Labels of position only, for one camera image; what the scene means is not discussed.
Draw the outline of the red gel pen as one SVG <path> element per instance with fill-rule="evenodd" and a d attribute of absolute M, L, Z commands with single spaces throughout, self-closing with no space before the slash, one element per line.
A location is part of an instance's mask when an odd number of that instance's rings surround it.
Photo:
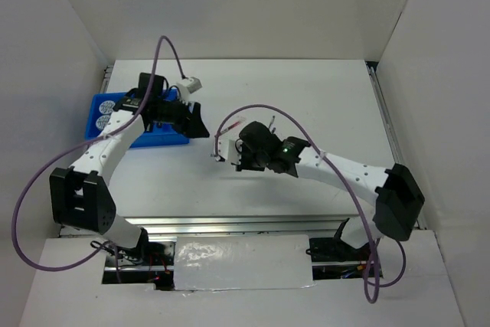
<path fill-rule="evenodd" d="M 227 132 L 231 131 L 232 129 L 235 129 L 237 128 L 239 125 L 243 124 L 247 119 L 243 116 L 237 116 L 236 119 L 228 124 L 227 126 L 225 126 L 224 128 L 220 129 L 219 132 L 217 133 L 216 137 L 220 137 L 224 134 L 226 134 Z"/>

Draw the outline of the blue grip ballpoint pen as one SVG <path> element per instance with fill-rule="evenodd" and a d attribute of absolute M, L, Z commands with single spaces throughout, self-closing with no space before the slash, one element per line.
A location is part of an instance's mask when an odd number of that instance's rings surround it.
<path fill-rule="evenodd" d="M 275 115 L 272 115 L 272 118 L 271 118 L 271 120 L 270 120 L 270 122 L 269 122 L 269 125 L 268 125 L 268 129 L 269 129 L 269 131 L 272 131 L 272 130 L 274 130 L 274 129 L 275 129 L 275 128 L 274 128 L 274 122 L 275 122 L 275 119 L 276 119 L 276 116 L 275 116 Z"/>

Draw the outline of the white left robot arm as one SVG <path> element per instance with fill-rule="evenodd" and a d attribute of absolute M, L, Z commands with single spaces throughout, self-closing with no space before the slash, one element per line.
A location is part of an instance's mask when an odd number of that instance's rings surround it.
<path fill-rule="evenodd" d="M 196 77 L 183 79 L 172 100 L 163 90 L 164 81 L 162 76 L 140 74 L 139 85 L 116 102 L 97 142 L 69 168 L 56 168 L 49 178 L 54 222 L 99 234 L 135 265 L 148 261 L 159 246 L 149 241 L 147 230 L 116 213 L 109 182 L 117 165 L 153 124 L 169 124 L 188 139 L 210 135 L 201 118 L 200 103 L 189 100 L 201 89 L 201 81 Z"/>

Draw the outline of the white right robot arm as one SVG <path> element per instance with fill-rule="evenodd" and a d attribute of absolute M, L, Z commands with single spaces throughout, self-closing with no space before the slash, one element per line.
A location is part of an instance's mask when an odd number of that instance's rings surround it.
<path fill-rule="evenodd" d="M 344 221 L 334 250 L 352 259 L 370 240 L 388 237 L 405 242 L 415 228 L 425 198 L 405 165 L 370 166 L 316 149 L 307 139 L 280 139 L 264 124 L 252 122 L 240 131 L 240 170 L 263 171 L 321 182 L 365 201 L 374 212 Z"/>

